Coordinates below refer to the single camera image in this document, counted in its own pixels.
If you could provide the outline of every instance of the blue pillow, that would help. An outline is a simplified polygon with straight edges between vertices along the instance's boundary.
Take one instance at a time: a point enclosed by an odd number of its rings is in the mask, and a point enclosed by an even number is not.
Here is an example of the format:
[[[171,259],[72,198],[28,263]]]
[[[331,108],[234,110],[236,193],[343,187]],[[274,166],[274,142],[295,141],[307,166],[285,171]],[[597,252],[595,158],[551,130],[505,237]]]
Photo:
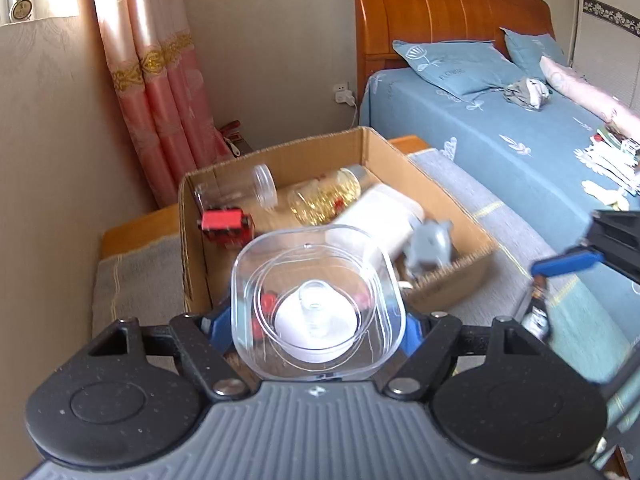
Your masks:
[[[545,80],[545,75],[540,68],[540,58],[547,56],[556,63],[566,66],[566,57],[550,35],[527,36],[526,34],[518,34],[506,28],[504,31],[504,41],[507,44],[507,50],[511,56],[511,60],[523,69],[529,77]]]
[[[525,76],[491,42],[394,41],[393,46],[421,78],[467,102],[489,88],[504,88]]]

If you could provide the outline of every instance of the wooden headboard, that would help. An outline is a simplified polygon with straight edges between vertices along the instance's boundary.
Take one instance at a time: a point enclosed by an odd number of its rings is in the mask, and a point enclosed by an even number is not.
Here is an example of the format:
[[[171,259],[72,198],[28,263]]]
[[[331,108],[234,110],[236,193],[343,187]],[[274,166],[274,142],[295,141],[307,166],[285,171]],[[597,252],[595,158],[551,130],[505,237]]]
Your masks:
[[[393,50],[393,40],[495,40],[508,56],[499,27],[555,37],[542,0],[356,0],[358,96],[374,72],[407,66]]]

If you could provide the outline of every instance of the bed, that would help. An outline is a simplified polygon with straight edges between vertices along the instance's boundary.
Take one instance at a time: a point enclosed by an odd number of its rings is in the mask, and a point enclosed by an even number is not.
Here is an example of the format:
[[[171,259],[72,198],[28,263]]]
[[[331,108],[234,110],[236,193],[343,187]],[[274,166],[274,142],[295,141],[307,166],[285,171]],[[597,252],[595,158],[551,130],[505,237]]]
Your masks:
[[[616,188],[576,157],[575,150],[590,144],[602,122],[557,92],[539,112],[510,104],[495,91],[460,102],[418,77],[392,47],[393,40],[493,40],[508,56],[500,27],[554,36],[546,3],[355,1],[361,123],[389,139],[417,134],[503,200],[554,250],[575,244],[591,211],[604,208],[584,192],[582,181]],[[637,199],[630,202],[638,208]],[[632,283],[605,267],[580,278],[634,341],[640,334],[640,297]]]

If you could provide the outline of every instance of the gold curtain trim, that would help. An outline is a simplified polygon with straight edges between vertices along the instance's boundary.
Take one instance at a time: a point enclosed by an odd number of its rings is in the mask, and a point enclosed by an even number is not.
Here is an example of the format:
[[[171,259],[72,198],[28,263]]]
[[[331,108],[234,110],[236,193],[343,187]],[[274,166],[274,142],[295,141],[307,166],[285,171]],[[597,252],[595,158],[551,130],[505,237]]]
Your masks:
[[[193,45],[191,34],[181,32],[175,34],[169,41],[161,43],[160,49],[149,50],[143,59],[137,60],[130,66],[111,71],[113,86],[118,92],[127,91],[132,86],[143,86],[143,73],[159,75],[168,65],[174,63],[180,56],[180,51]]]

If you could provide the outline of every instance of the cardboard box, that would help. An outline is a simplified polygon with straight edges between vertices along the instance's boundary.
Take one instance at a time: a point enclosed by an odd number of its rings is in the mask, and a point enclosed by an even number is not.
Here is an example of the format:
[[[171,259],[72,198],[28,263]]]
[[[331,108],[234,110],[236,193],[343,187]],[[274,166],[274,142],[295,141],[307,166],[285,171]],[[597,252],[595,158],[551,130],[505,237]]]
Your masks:
[[[231,267],[239,251],[208,241],[197,221],[200,212],[194,196],[203,182],[233,175],[256,164],[267,164],[278,190],[350,164],[362,164],[381,182],[414,199],[428,218],[453,222],[452,241],[459,258],[447,268],[429,273],[404,300],[417,310],[443,310],[472,293],[484,277],[490,255],[497,247],[491,236],[462,209],[439,184],[370,128],[296,140],[235,160],[190,173],[180,186],[180,236],[185,309],[206,313],[228,294]],[[276,214],[251,210],[258,231],[295,227],[296,221],[281,200]]]

